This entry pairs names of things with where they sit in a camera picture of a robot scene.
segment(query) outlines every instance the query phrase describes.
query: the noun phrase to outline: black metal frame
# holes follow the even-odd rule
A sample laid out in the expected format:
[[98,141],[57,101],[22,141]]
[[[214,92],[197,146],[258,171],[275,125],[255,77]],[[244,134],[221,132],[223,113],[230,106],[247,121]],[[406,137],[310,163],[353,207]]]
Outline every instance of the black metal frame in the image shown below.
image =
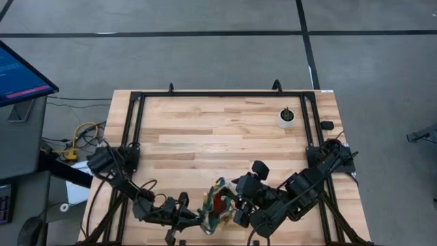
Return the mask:
[[[220,92],[220,91],[217,91],[217,92],[215,92],[215,91],[175,92],[174,86],[172,83],[170,83],[169,90],[167,92],[131,92],[130,98],[129,98],[128,112],[126,115],[126,120],[124,123],[124,130],[123,130],[123,135],[122,135],[121,144],[123,146],[126,146],[128,144],[128,135],[129,135],[130,125],[131,125],[132,117],[133,117],[133,108],[134,108],[134,104],[135,104],[136,100],[139,100],[139,107],[138,107],[138,112],[137,112],[137,116],[136,116],[137,121],[135,122],[134,136],[133,136],[132,142],[135,143],[135,142],[139,141],[141,120],[142,120],[143,111],[144,111],[145,99],[146,99],[146,97],[150,97],[150,96],[245,96],[245,97],[248,97],[248,96],[253,96],[253,97],[290,97],[290,96],[295,96],[295,97],[299,97],[300,105],[301,105],[301,109],[302,109],[302,116],[304,118],[304,125],[305,125],[305,132],[307,135],[308,146],[312,147],[312,146],[314,146],[314,143],[313,143],[313,136],[311,134],[311,125],[309,123],[309,115],[308,115],[308,110],[307,110],[306,99],[308,99],[309,102],[311,103],[311,108],[313,111],[315,129],[316,129],[316,133],[318,136],[318,142],[319,142],[319,144],[322,144],[324,142],[314,91],[284,92],[282,90],[281,83],[278,80],[276,80],[273,83],[273,87],[272,87],[271,92],[269,92],[269,91],[265,91],[265,92],[263,92],[263,91],[260,91],[260,92],[257,92],[257,91],[252,91],[252,92],[239,92],[239,91],[235,91],[235,92]],[[326,183],[328,185],[327,187],[328,187],[329,196],[333,200],[333,204],[335,205],[335,207],[337,207],[337,199],[335,197],[335,190],[334,190],[332,178],[329,177],[327,179]],[[113,189],[112,194],[111,194],[110,204],[109,204],[109,210],[113,209],[113,203],[114,203],[116,197],[117,197],[117,191],[115,189]],[[117,238],[116,238],[117,242],[122,242],[122,239],[123,239],[124,225],[125,225],[125,221],[126,221],[127,205],[128,205],[128,202],[126,200],[122,204],[122,209],[121,209],[121,213],[120,213],[120,217],[119,217]],[[323,228],[323,232],[324,232],[324,240],[325,240],[326,244],[329,244],[329,243],[332,243],[332,240],[331,240],[330,228],[329,228],[329,224],[328,224],[328,217],[326,214],[324,202],[322,200],[320,200],[319,207],[320,207],[320,217],[322,220],[322,228]],[[112,223],[110,222],[104,231],[103,242],[109,241],[111,226],[112,226]],[[344,235],[343,235],[341,226],[337,223],[337,220],[335,220],[335,228],[337,231],[338,241],[340,243],[344,243],[345,242]]]

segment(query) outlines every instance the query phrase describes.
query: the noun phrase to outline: wooden tabletop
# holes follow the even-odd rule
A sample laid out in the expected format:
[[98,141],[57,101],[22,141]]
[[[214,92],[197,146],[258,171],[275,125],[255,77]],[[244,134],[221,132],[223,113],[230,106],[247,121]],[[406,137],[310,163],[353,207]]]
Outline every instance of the wooden tabletop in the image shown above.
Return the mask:
[[[126,119],[129,90],[116,90],[113,95],[104,136],[112,146],[119,146]],[[341,119],[332,92],[315,91],[320,120],[331,120],[335,128],[323,131],[324,138],[334,138],[342,130]],[[294,126],[283,130],[276,120],[280,110],[288,106],[294,111]],[[317,143],[313,114],[307,102],[314,143]],[[130,128],[133,126],[138,105],[135,105]],[[339,138],[346,142],[344,135]],[[250,171],[254,160],[261,160],[270,168],[265,182],[277,186],[294,172],[307,167],[305,134],[300,101],[297,97],[154,97],[146,98],[141,134],[141,160],[133,176],[137,185],[157,179],[155,193],[178,197],[188,192],[189,208],[201,207],[203,192],[207,191],[219,177],[227,180],[238,178]],[[339,210],[365,240],[370,240],[355,182],[345,174],[333,174]],[[89,194],[89,204],[100,180],[94,178]],[[90,231],[107,212],[111,187],[105,184],[94,204]],[[156,206],[163,199],[157,198]],[[133,217],[132,202],[129,201],[124,245],[164,245],[168,226],[144,223]],[[114,216],[111,240],[115,240],[119,214]],[[336,240],[333,217],[328,211],[330,231]],[[252,228],[242,228],[233,222],[213,235],[206,235],[196,228],[187,228],[177,233],[178,240],[187,240],[188,245],[246,245]],[[253,240],[265,239],[255,235]],[[322,224],[318,206],[300,221],[286,219],[270,237],[272,245],[324,245]]]

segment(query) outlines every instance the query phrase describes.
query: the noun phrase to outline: yellow cable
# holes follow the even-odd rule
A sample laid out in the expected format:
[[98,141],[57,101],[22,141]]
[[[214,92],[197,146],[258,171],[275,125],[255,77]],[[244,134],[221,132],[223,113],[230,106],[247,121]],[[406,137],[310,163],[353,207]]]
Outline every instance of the yellow cable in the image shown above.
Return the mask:
[[94,133],[93,138],[97,137],[97,134],[98,134],[98,125],[95,122],[85,122],[83,124],[80,124],[78,127],[76,127],[76,130],[74,131],[74,134],[73,134],[73,145],[72,145],[71,149],[69,149],[69,150],[52,150],[52,152],[54,152],[54,153],[71,153],[71,155],[75,155],[74,151],[78,150],[78,149],[76,149],[76,136],[77,136],[77,133],[78,133],[78,131],[82,127],[87,126],[87,125],[93,125],[93,126],[96,127],[96,132]]
[[74,131],[74,134],[73,134],[73,146],[72,146],[71,151],[76,150],[76,135],[77,135],[77,132],[79,131],[80,128],[82,128],[83,126],[89,125],[89,124],[94,125],[96,127],[96,132],[94,133],[93,138],[97,137],[97,134],[98,134],[98,125],[95,122],[85,122],[85,123],[79,125],[76,128],[76,130]]

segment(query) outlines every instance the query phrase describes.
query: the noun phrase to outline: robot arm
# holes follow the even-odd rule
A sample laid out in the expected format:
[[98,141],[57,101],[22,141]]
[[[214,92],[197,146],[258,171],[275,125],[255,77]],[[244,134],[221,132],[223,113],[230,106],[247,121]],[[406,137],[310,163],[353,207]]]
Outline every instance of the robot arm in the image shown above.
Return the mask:
[[105,146],[96,149],[95,154],[88,156],[88,168],[98,178],[108,182],[121,194],[100,223],[100,228],[95,230],[84,242],[96,242],[103,228],[112,218],[113,213],[125,199],[132,200],[133,214],[136,219],[148,223],[157,223],[162,226],[171,226],[165,240],[168,245],[175,244],[175,232],[191,226],[200,226],[202,216],[192,213],[187,209],[189,204],[188,194],[182,192],[176,200],[168,197],[164,204],[156,207],[153,191],[138,187],[131,180],[132,170],[139,160],[139,145],[121,146],[118,148]]

